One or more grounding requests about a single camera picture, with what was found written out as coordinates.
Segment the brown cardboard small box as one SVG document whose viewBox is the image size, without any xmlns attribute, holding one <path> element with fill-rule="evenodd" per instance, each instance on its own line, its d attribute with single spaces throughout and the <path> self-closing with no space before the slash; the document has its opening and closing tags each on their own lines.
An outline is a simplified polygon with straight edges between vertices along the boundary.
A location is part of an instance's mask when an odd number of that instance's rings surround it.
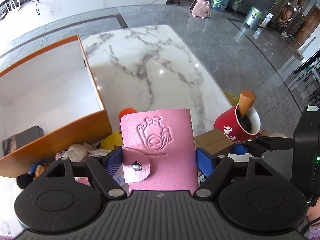
<svg viewBox="0 0 320 240">
<path fill-rule="evenodd" d="M 220 129 L 213 129 L 194 138 L 196 148 L 201 147 L 211 155 L 228 155 L 234 143 Z"/>
</svg>

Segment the white pink crochet bunny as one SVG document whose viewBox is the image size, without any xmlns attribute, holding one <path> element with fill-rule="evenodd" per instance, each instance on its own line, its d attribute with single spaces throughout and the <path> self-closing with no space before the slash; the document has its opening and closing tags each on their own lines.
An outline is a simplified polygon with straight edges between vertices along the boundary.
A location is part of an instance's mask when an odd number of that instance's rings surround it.
<svg viewBox="0 0 320 240">
<path fill-rule="evenodd" d="M 59 160 L 62 157 L 67 157 L 71 160 L 71 162 L 81 162 L 86 160 L 91 156 L 106 156 L 109 154 L 111 150 L 105 150 L 103 148 L 94 149 L 90 144 L 73 144 L 67 150 L 63 150 L 62 152 L 58 152 L 55 155 L 55 160 Z"/>
</svg>

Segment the pink leather card wallet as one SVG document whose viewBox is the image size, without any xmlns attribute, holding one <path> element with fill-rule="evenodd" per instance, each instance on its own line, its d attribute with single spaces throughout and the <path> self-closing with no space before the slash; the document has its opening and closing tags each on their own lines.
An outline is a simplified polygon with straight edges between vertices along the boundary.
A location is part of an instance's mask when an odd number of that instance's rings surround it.
<svg viewBox="0 0 320 240">
<path fill-rule="evenodd" d="M 195 192 L 199 183 L 189 109 L 127 114 L 120 128 L 129 191 Z"/>
</svg>

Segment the orange crochet ball toy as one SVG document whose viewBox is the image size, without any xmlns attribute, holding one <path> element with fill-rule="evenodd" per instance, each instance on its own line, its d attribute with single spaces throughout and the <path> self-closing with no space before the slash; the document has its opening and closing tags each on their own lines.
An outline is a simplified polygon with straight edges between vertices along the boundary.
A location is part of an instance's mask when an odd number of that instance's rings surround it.
<svg viewBox="0 0 320 240">
<path fill-rule="evenodd" d="M 128 115 L 128 114 L 133 114 L 133 113 L 136 113 L 137 111 L 132 108 L 132 107 L 127 107 L 125 109 L 122 109 L 119 114 L 118 114 L 118 119 L 119 121 L 121 121 L 122 117 L 125 116 L 125 115 Z"/>
</svg>

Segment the panda plush toy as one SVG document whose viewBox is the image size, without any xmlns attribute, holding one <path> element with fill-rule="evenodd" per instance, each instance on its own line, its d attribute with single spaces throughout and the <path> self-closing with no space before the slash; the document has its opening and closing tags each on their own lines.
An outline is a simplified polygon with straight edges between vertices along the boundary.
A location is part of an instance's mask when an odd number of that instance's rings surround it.
<svg viewBox="0 0 320 240">
<path fill-rule="evenodd" d="M 16 178 L 17 186 L 20 189 L 25 189 L 28 185 L 30 185 L 34 181 L 33 176 L 29 173 L 24 173 L 22 175 L 19 175 Z"/>
</svg>

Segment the red ceramic mug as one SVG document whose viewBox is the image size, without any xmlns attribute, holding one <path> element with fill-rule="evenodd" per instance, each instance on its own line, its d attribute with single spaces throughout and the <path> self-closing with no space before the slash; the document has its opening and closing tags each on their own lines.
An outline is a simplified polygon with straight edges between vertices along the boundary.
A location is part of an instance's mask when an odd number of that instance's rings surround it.
<svg viewBox="0 0 320 240">
<path fill-rule="evenodd" d="M 239 104 L 223 112 L 214 122 L 214 128 L 219 129 L 235 144 L 253 139 L 260 133 L 260 116 L 254 107 L 240 117 Z"/>
</svg>

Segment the yellow plush toy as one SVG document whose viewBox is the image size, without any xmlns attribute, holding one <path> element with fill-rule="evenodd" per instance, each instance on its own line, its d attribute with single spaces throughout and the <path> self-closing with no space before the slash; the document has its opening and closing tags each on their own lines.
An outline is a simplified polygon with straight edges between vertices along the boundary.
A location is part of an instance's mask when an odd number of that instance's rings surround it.
<svg viewBox="0 0 320 240">
<path fill-rule="evenodd" d="M 117 130 L 101 141 L 100 147 L 105 150 L 112 150 L 123 145 L 121 131 Z"/>
</svg>

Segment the orange cardboard storage box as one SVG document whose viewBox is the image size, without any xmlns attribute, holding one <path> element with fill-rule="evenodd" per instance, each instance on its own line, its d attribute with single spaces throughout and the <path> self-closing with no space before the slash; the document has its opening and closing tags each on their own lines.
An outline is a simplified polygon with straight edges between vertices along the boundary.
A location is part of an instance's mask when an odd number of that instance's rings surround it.
<svg viewBox="0 0 320 240">
<path fill-rule="evenodd" d="M 73 144 L 112 133 L 79 36 L 50 44 L 1 71 L 1 140 L 38 126 L 43 136 L 1 153 L 1 176 L 16 178 Z"/>
</svg>

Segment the grey small box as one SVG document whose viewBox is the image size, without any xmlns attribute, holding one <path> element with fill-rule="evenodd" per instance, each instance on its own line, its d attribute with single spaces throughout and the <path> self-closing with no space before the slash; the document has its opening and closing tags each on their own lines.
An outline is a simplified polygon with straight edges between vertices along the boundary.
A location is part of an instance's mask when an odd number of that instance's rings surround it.
<svg viewBox="0 0 320 240">
<path fill-rule="evenodd" d="M 2 141 L 3 155 L 9 155 L 15 150 L 39 139 L 43 136 L 43 129 L 40 126 L 33 126 L 21 133 L 12 135 Z"/>
</svg>

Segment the grey metal trash bin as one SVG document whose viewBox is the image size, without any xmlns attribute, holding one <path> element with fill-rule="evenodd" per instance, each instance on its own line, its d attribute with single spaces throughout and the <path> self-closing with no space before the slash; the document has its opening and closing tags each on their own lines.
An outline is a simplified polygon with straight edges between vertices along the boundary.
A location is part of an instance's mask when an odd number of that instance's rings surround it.
<svg viewBox="0 0 320 240">
<path fill-rule="evenodd" d="M 258 28 L 258 24 L 262 22 L 267 13 L 267 10 L 261 10 L 255 6 L 252 6 L 245 17 L 244 27 L 247 29 L 256 30 Z"/>
</svg>

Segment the pink space heater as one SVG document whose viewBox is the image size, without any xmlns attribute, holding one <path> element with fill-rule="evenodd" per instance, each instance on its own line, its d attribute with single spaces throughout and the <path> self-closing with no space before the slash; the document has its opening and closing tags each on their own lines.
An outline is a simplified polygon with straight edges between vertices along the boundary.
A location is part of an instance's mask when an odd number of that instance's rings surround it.
<svg viewBox="0 0 320 240">
<path fill-rule="evenodd" d="M 211 11 L 210 1 L 194 0 L 189 10 L 193 17 L 208 18 Z"/>
</svg>

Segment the wooden handled tool in mug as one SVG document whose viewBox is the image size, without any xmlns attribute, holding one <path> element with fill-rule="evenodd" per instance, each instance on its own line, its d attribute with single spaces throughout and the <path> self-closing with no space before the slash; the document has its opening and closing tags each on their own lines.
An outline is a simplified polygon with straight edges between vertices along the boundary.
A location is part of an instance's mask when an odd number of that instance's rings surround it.
<svg viewBox="0 0 320 240">
<path fill-rule="evenodd" d="M 240 117 L 245 116 L 255 102 L 255 94 L 250 90 L 243 90 L 240 93 L 238 111 Z"/>
</svg>

